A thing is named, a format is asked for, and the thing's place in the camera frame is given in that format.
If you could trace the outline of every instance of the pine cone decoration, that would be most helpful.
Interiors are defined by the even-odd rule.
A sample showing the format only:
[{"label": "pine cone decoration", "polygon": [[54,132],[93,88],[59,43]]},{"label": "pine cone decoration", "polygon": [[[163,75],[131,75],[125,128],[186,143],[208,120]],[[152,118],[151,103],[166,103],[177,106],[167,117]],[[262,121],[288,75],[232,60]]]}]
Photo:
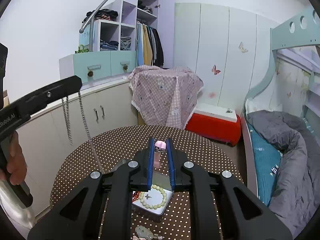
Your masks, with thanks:
[{"label": "pine cone decoration", "polygon": [[92,70],[89,70],[88,77],[93,77],[93,71]]}]

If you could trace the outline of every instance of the metal railing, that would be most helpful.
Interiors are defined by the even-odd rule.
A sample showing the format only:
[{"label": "metal railing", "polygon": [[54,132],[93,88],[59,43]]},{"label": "metal railing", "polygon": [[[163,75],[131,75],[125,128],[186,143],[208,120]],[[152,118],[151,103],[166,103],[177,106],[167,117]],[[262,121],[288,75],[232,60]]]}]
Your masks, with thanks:
[{"label": "metal railing", "polygon": [[105,5],[105,3],[108,0],[104,0],[94,11],[93,13],[89,16],[89,18],[82,24],[79,33],[83,33],[84,29],[87,27],[87,25],[90,23],[90,31],[89,31],[89,51],[93,51],[93,22],[94,22],[94,17],[97,14],[97,12],[101,9],[102,6]]}]

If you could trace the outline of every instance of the mint green drawer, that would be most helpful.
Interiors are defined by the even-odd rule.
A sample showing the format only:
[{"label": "mint green drawer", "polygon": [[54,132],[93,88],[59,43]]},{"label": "mint green drawer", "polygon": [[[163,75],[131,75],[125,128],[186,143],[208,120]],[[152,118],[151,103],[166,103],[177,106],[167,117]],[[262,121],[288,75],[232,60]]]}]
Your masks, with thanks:
[{"label": "mint green drawer", "polygon": [[136,51],[111,51],[111,75],[129,73],[136,67]]},{"label": "mint green drawer", "polygon": [[[73,68],[75,75],[81,78],[82,83],[111,76],[110,51],[74,54]],[[89,70],[93,71],[92,77],[88,77]]]}]

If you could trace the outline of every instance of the blue bedsheet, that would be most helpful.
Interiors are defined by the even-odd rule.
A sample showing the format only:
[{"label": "blue bedsheet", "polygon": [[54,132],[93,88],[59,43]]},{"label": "blue bedsheet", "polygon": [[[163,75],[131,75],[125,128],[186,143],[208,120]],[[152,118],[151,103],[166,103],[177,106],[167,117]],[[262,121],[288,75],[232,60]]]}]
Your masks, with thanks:
[{"label": "blue bedsheet", "polygon": [[276,185],[276,173],[282,153],[258,135],[250,124],[248,128],[257,173],[258,197],[268,206]]}]

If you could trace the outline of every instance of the brown tablecloth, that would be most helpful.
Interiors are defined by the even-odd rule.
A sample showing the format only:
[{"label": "brown tablecloth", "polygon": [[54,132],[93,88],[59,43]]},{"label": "brown tablecloth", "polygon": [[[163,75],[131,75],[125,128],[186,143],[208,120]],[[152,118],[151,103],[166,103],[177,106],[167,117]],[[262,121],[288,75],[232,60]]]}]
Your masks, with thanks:
[{"label": "brown tablecloth", "polygon": [[[132,159],[137,150],[146,148],[149,137],[162,141],[171,137],[175,148],[186,152],[190,161],[214,173],[229,170],[242,182],[240,173],[222,150],[208,139],[190,131],[164,126],[130,126],[102,133],[93,138],[93,143],[101,164],[108,172],[122,159]],[[161,168],[156,170],[168,175],[167,167],[167,158],[162,155]],[[94,170],[98,170],[98,166],[86,142],[72,152],[61,166],[51,191],[51,208]],[[188,200],[188,192],[174,193],[161,223],[132,213],[131,237],[136,234],[136,226],[142,225],[165,239],[189,240],[191,227]]]}]

